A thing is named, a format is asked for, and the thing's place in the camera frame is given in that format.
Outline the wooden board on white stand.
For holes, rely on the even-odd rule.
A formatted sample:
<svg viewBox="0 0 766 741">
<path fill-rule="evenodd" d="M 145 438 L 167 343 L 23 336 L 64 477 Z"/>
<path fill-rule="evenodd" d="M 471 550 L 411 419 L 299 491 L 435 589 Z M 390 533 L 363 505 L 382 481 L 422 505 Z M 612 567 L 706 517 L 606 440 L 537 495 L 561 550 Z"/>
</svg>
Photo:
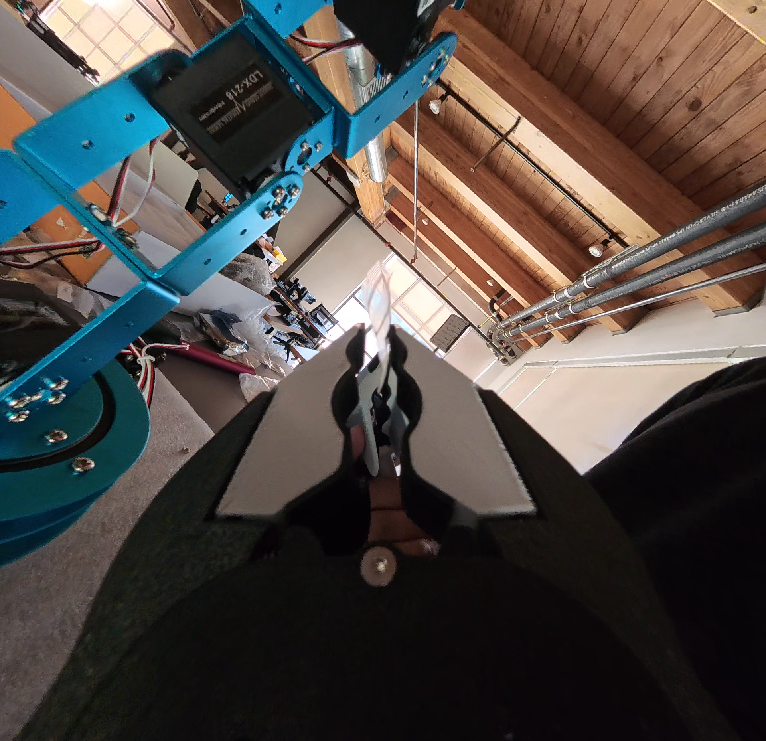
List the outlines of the wooden board on white stand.
<svg viewBox="0 0 766 741">
<path fill-rule="evenodd" d="M 135 176 L 135 192 L 140 196 L 148 184 L 148 169 L 151 154 L 149 145 L 143 146 L 132 155 L 130 170 Z M 194 211 L 195 198 L 201 188 L 197 171 L 162 142 L 158 142 L 152 152 L 154 161 L 154 183 L 152 190 L 162 193 L 186 211 Z"/>
</svg>

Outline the black light track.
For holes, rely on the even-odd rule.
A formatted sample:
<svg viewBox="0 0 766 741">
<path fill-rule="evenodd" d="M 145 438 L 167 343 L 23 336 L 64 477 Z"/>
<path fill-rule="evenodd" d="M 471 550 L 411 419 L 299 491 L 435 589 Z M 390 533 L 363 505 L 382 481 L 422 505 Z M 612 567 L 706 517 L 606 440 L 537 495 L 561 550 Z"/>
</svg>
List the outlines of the black light track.
<svg viewBox="0 0 766 741">
<path fill-rule="evenodd" d="M 490 133 L 495 136 L 495 141 L 490 148 L 484 152 L 481 157 L 470 167 L 470 172 L 474 173 L 476 170 L 483 166 L 498 150 L 501 146 L 509 149 L 514 155 L 522 160 L 537 176 L 540 176 L 545 182 L 552 186 L 558 193 L 560 193 L 566 200 L 568 200 L 575 208 L 581 211 L 587 219 L 593 222 L 606 236 L 610 238 L 611 242 L 617 244 L 622 249 L 629 248 L 627 241 L 618 235 L 618 232 L 611 229 L 604 220 L 600 219 L 593 211 L 591 211 L 575 194 L 568 188 L 564 187 L 563 183 L 554 178 L 551 173 L 545 170 L 540 164 L 534 161 L 531 156 L 524 152 L 520 146 L 514 144 L 510 136 L 515 133 L 519 128 L 522 121 L 522 117 L 518 115 L 513 125 L 505 132 L 499 130 L 496 126 L 489 122 L 473 105 L 459 95 L 450 85 L 443 81 L 437 81 L 436 85 L 443 90 L 442 94 L 449 91 L 449 98 L 453 99 L 460 107 L 464 109 L 467 114 L 470 114 L 476 121 L 481 123 Z"/>
</svg>

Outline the black wall panel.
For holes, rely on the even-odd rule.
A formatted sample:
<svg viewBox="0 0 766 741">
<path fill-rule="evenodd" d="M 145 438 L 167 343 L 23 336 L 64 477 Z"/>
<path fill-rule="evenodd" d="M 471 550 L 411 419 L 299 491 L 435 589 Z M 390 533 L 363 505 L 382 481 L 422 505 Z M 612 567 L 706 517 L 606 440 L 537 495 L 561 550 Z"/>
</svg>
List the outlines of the black wall panel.
<svg viewBox="0 0 766 741">
<path fill-rule="evenodd" d="M 448 353 L 460 337 L 470 330 L 471 324 L 458 314 L 449 314 L 432 336 L 428 338 L 431 345 L 442 353 Z"/>
</svg>

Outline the blue toy robot arm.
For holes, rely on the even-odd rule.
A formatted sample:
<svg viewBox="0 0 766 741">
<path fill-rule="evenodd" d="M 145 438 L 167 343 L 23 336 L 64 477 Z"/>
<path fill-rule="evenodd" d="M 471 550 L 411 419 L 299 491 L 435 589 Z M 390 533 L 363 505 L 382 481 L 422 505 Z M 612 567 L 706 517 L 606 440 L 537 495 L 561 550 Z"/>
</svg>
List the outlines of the blue toy robot arm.
<svg viewBox="0 0 766 741">
<path fill-rule="evenodd" d="M 241 0 L 244 15 L 193 55 L 167 50 L 97 87 L 2 151 L 2 240 L 61 207 L 138 283 L 79 324 L 65 303 L 2 282 L 1 561 L 77 522 L 141 457 L 152 361 L 142 336 L 296 205 L 303 176 L 347 159 L 420 100 L 454 54 L 440 14 L 465 0 Z M 391 75 L 355 110 L 343 50 L 361 45 Z M 173 129 L 239 201 L 161 267 L 118 211 L 129 157 Z M 119 170 L 105 207 L 81 189 Z"/>
</svg>

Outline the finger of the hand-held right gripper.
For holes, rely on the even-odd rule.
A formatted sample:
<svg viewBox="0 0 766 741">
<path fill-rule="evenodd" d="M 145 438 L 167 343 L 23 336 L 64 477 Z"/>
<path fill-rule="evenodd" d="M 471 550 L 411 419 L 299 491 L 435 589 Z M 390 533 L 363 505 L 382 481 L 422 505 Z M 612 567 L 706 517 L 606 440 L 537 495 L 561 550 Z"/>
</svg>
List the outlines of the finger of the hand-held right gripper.
<svg viewBox="0 0 766 741">
<path fill-rule="evenodd" d="M 380 370 L 362 370 L 357 376 L 359 402 L 349 415 L 347 426 L 351 433 L 354 458 L 361 458 L 369 475 L 379 471 L 378 445 L 372 420 L 373 395 L 378 390 Z"/>
<path fill-rule="evenodd" d="M 395 455 L 401 455 L 404 434 L 408 427 L 408 418 L 397 403 L 396 394 L 393 393 L 388 400 L 389 417 L 383 424 L 382 431 L 388 436 L 390 447 Z"/>
</svg>

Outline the large window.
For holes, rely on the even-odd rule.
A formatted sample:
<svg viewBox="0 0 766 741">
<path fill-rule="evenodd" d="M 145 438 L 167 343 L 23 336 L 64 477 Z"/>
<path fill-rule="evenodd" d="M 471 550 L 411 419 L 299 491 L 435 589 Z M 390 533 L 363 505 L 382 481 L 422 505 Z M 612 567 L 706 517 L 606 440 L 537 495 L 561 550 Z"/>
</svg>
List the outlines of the large window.
<svg viewBox="0 0 766 741">
<path fill-rule="evenodd" d="M 455 315 L 454 310 L 398 257 L 390 255 L 383 266 L 390 278 L 391 323 L 413 336 L 438 357 L 445 357 L 447 349 L 437 346 L 434 337 L 448 319 Z M 333 312 L 337 323 L 328 333 L 329 342 L 338 339 L 356 324 L 370 326 L 362 290 L 363 285 L 359 285 Z"/>
<path fill-rule="evenodd" d="M 139 0 L 51 0 L 44 23 L 88 67 L 94 85 L 166 49 L 182 49 L 167 14 L 157 16 Z"/>
</svg>

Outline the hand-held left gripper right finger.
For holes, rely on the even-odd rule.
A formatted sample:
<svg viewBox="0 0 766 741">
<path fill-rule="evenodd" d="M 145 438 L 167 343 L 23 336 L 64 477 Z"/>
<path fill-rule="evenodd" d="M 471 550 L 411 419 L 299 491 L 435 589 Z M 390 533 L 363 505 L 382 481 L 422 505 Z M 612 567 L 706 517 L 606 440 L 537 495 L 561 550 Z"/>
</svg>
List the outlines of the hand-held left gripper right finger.
<svg viewBox="0 0 766 741">
<path fill-rule="evenodd" d="M 476 385 L 396 326 L 389 340 L 389 386 L 408 418 L 401 462 L 475 516 L 535 515 Z"/>
</svg>

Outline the grey ceiling pipes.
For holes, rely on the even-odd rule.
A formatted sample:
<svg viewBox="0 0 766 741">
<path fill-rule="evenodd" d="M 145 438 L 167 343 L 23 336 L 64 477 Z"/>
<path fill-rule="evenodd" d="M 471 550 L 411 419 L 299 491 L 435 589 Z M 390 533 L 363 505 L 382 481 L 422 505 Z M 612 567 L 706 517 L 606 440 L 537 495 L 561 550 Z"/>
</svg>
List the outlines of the grey ceiling pipes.
<svg viewBox="0 0 766 741">
<path fill-rule="evenodd" d="M 630 246 L 602 260 L 577 277 L 573 283 L 556 290 L 518 314 L 506 318 L 495 315 L 487 334 L 490 349 L 496 359 L 508 363 L 513 359 L 512 347 L 522 341 L 530 341 L 534 336 L 588 324 L 607 315 L 627 313 L 678 294 L 695 293 L 710 286 L 729 283 L 764 271 L 764 264 L 758 263 L 684 285 L 665 294 L 617 306 L 601 314 L 579 317 L 584 312 L 601 308 L 629 294 L 636 294 L 763 248 L 762 221 L 733 235 L 725 235 L 724 238 L 697 250 L 674 259 L 669 258 L 671 253 L 680 251 L 692 242 L 707 238 L 714 231 L 722 230 L 725 226 L 763 210 L 764 205 L 765 184 L 762 181 L 667 235 L 643 246 Z"/>
</svg>

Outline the person's right hand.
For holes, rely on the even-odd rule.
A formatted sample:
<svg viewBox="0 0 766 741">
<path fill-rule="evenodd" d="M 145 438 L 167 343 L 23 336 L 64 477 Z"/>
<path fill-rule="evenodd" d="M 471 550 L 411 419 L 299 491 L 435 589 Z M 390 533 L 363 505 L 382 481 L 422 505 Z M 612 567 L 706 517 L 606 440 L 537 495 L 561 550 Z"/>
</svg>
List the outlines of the person's right hand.
<svg viewBox="0 0 766 741">
<path fill-rule="evenodd" d="M 388 545 L 398 553 L 435 558 L 440 545 L 410 519 L 401 501 L 397 477 L 376 477 L 369 481 L 370 524 L 368 543 Z"/>
</svg>

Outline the silver air duct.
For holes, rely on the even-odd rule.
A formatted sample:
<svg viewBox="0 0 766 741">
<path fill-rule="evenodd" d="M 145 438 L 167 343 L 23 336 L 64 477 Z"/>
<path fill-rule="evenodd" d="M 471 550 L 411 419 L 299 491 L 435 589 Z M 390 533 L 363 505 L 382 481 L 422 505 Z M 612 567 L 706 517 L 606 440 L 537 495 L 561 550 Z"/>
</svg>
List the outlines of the silver air duct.
<svg viewBox="0 0 766 741">
<path fill-rule="evenodd" d="M 357 111 L 389 83 L 391 75 L 378 70 L 377 61 L 361 45 L 347 47 L 342 54 Z M 365 156 L 371 181 L 382 184 L 388 177 L 388 162 L 382 134 L 379 133 L 374 140 L 365 145 Z"/>
</svg>

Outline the white foam sheet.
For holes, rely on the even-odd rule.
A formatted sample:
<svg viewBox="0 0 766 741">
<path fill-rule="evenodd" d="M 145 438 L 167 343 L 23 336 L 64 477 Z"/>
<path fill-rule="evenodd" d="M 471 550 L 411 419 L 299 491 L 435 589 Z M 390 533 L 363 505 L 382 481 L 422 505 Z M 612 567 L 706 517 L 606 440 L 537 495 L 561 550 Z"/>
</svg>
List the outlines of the white foam sheet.
<svg viewBox="0 0 766 741">
<path fill-rule="evenodd" d="M 67 661 L 133 526 L 212 430 L 156 373 L 138 462 L 62 535 L 1 571 L 1 737 L 13 739 Z"/>
</svg>

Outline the orange white cardboard box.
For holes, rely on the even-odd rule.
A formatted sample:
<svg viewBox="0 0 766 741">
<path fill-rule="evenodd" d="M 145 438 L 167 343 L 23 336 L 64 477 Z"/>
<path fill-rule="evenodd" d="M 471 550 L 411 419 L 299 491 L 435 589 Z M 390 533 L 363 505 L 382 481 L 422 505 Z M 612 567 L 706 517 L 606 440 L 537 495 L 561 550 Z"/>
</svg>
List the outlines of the orange white cardboard box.
<svg viewBox="0 0 766 741">
<path fill-rule="evenodd" d="M 93 85 L 61 56 L 12 16 L 2 4 L 1 15 L 1 125 L 2 150 L 10 149 L 14 138 L 33 127 L 35 123 L 59 111 L 93 89 Z M 110 198 L 118 166 L 111 167 L 81 189 L 88 202 L 105 207 Z M 130 170 L 123 197 L 122 210 L 129 213 L 140 196 L 135 192 L 135 176 Z M 172 249 L 182 251 L 205 231 L 175 202 L 160 192 L 151 190 L 136 218 L 126 224 L 129 233 L 138 232 L 138 241 L 144 241 L 141 253 L 159 266 L 173 256 Z M 71 214 L 61 207 L 48 212 L 30 228 L 35 241 L 73 241 L 91 235 Z M 103 293 L 118 295 L 118 274 L 126 276 L 126 284 L 133 283 L 125 267 L 115 263 L 102 268 L 110 258 L 109 250 L 91 257 L 73 256 L 63 259 L 64 266 L 81 283 L 88 283 Z M 214 274 L 194 293 L 183 297 L 177 311 L 185 315 L 200 309 L 222 309 L 244 316 L 261 309 L 266 298 L 223 275 Z"/>
</svg>

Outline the red screwdriver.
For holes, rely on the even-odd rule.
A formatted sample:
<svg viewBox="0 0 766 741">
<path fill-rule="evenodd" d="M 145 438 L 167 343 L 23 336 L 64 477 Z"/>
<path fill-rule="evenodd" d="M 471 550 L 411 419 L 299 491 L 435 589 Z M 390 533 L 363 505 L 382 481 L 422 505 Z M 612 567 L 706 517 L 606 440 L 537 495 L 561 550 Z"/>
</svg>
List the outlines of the red screwdriver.
<svg viewBox="0 0 766 741">
<path fill-rule="evenodd" d="M 256 375 L 256 370 L 248 365 L 239 363 L 231 357 L 206 349 L 197 344 L 169 344 L 162 348 L 169 354 L 174 354 L 193 363 L 232 375 Z"/>
</svg>

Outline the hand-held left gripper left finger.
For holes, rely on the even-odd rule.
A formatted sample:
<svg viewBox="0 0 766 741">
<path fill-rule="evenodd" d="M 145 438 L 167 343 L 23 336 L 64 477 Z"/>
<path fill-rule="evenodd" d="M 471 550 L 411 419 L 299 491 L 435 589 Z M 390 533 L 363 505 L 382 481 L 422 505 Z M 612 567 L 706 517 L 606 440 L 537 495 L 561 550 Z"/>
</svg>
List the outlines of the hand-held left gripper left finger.
<svg viewBox="0 0 766 741">
<path fill-rule="evenodd" d="M 364 352 L 365 328 L 354 326 L 273 390 L 217 517 L 275 518 L 340 472 L 352 453 L 349 421 Z"/>
</svg>

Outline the background desk with equipment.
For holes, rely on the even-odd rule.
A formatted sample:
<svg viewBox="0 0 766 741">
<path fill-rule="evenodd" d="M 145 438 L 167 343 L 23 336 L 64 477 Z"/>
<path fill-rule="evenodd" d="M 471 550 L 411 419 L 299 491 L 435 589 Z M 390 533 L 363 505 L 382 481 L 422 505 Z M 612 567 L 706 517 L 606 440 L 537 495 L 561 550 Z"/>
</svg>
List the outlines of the background desk with equipment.
<svg viewBox="0 0 766 741">
<path fill-rule="evenodd" d="M 272 336 L 284 346 L 288 357 L 298 356 L 297 349 L 318 350 L 328 341 L 338 320 L 317 302 L 309 290 L 295 277 L 283 281 L 276 279 L 270 292 L 277 316 L 270 316 Z"/>
</svg>

